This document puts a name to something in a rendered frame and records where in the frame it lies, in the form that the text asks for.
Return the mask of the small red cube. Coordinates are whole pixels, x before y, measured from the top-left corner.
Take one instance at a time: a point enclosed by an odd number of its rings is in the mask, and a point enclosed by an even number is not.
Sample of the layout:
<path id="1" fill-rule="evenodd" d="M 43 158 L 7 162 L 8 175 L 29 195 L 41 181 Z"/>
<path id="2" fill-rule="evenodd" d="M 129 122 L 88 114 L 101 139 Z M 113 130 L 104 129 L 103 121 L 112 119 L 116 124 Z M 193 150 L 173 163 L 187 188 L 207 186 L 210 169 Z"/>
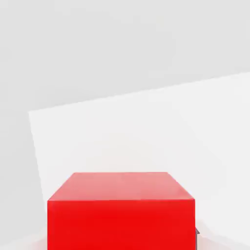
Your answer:
<path id="1" fill-rule="evenodd" d="M 47 250 L 197 250 L 195 199 L 166 172 L 75 172 L 48 199 Z"/>

